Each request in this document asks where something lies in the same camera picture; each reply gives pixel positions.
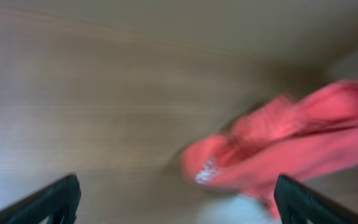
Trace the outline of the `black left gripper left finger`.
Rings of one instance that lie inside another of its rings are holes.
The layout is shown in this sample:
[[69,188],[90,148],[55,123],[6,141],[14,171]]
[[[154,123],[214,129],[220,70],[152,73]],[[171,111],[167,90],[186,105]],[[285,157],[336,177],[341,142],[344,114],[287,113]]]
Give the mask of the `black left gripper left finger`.
[[68,174],[0,210],[0,224],[74,224],[81,199],[76,174]]

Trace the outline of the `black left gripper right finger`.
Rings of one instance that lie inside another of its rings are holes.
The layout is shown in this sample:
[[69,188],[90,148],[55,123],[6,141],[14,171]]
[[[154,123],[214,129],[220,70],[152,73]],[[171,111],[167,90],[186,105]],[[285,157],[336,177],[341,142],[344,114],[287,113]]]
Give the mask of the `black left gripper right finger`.
[[282,224],[358,224],[358,214],[287,175],[276,182],[274,198]]

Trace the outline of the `red printed t-shirt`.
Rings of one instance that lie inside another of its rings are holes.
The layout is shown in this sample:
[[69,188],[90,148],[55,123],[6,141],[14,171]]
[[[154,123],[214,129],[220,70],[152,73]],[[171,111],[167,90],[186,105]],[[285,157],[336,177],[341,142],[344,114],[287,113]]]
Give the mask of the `red printed t-shirt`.
[[255,198],[278,218],[281,174],[307,180],[358,166],[358,82],[335,82],[300,101],[281,95],[190,145],[181,162],[192,182]]

